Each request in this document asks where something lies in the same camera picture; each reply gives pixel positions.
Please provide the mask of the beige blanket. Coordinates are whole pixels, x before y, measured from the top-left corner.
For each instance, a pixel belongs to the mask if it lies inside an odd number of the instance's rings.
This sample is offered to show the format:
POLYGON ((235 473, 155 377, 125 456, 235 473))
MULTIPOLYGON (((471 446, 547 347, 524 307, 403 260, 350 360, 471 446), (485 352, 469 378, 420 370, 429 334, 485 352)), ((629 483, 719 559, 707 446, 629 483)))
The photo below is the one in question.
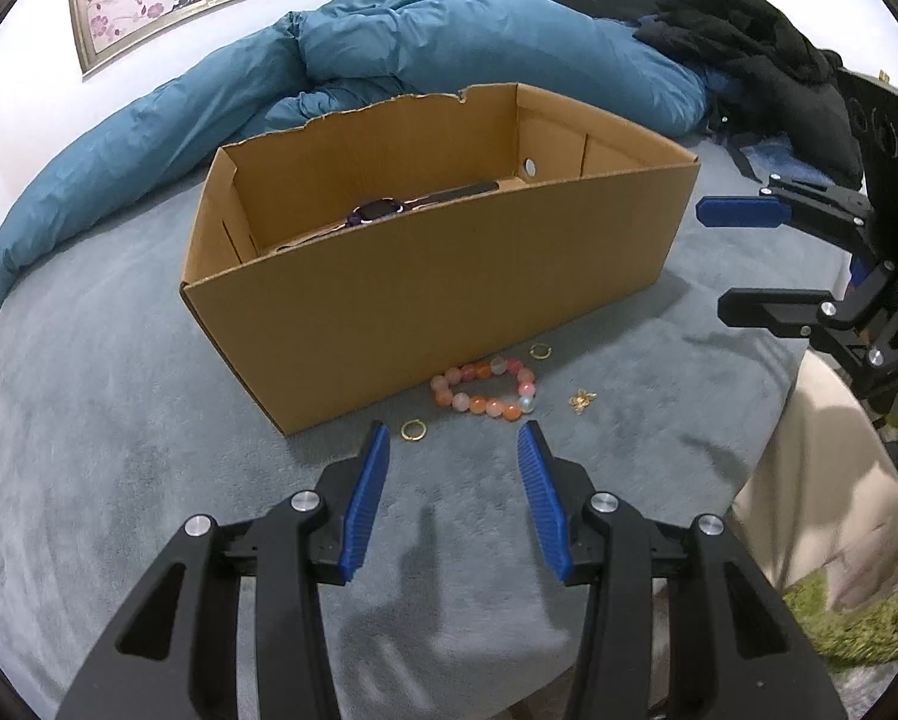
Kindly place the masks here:
POLYGON ((808 351, 730 523, 784 592, 898 515, 898 472, 864 406, 808 351))

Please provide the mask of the blue duvet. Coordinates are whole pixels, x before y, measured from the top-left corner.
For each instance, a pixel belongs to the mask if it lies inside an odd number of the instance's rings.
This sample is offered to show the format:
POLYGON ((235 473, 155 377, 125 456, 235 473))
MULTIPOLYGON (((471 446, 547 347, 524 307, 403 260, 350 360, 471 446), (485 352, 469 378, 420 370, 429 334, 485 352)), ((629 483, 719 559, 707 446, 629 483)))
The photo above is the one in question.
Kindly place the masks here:
POLYGON ((401 94, 524 83, 668 138, 707 109, 698 73, 632 26, 553 0, 330 0, 206 55, 58 153, 0 226, 0 309, 59 245, 214 151, 401 94))

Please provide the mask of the brown cardboard box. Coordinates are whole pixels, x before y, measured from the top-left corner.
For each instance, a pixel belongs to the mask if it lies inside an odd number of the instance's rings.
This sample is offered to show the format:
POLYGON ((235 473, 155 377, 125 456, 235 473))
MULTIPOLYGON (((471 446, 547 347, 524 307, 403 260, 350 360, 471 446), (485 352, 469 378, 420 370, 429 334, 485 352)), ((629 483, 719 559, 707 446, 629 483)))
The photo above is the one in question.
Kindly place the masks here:
POLYGON ((654 284, 695 153, 528 85, 400 96, 214 154, 181 294, 284 434, 478 362, 654 284), (271 249, 380 197, 496 181, 271 249))

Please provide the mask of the purple black kids smartwatch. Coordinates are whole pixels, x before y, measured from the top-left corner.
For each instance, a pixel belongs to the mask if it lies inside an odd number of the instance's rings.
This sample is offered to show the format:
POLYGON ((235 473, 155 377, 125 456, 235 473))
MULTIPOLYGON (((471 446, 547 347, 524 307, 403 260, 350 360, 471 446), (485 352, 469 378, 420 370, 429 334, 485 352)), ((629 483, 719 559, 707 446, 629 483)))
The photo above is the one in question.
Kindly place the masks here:
POLYGON ((327 226, 316 229, 316 231, 307 232, 307 234, 302 234, 302 236, 298 236, 297 238, 289 239, 289 241, 280 242, 271 249, 271 252, 273 252, 273 254, 278 254, 278 252, 294 249, 294 247, 307 244, 307 242, 330 238, 330 236, 337 234, 337 232, 369 226, 369 224, 388 220, 394 216, 408 215, 408 213, 423 210, 423 208, 428 208, 428 206, 444 205, 444 203, 453 202, 453 200, 478 197, 478 195, 485 195, 485 193, 496 192, 498 188, 499 184, 496 181, 483 181, 463 185, 463 187, 449 188, 449 190, 428 193, 428 195, 416 197, 416 199, 411 200, 397 200, 394 199, 394 197, 380 197, 380 199, 371 200, 370 202, 361 203, 361 205, 355 206, 355 208, 353 208, 348 215, 344 216, 341 221, 327 224, 327 226))

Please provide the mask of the light blue towel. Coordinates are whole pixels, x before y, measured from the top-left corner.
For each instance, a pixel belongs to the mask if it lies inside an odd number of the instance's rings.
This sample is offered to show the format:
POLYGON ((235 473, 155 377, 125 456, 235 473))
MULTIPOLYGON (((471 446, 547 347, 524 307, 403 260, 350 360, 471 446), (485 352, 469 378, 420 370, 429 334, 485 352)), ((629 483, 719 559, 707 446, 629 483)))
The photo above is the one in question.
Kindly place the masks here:
POLYGON ((830 176, 795 156, 787 135, 769 138, 759 138, 755 133, 734 135, 730 138, 730 151, 740 171, 753 181, 766 182, 771 176, 779 176, 810 184, 834 184, 830 176))

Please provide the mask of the green fluffy rug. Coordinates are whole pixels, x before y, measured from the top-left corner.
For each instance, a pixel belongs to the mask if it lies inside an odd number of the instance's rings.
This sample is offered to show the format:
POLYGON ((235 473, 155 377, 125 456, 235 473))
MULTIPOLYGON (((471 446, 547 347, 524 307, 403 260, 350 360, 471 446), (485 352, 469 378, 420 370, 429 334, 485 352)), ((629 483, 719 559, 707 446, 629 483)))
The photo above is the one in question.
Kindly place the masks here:
POLYGON ((839 606, 823 569, 785 590, 785 605, 824 663, 835 670, 898 660, 898 589, 839 606))

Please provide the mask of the black clothes pile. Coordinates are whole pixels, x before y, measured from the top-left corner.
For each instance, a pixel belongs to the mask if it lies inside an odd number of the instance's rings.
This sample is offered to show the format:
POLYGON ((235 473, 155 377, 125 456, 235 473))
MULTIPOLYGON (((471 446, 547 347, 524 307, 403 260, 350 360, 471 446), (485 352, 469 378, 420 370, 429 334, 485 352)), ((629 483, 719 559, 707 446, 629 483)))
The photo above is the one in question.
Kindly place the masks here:
POLYGON ((636 37, 699 71, 730 132, 784 135, 797 160, 842 187, 862 185, 860 146, 837 87, 841 59, 768 0, 655 0, 636 37))

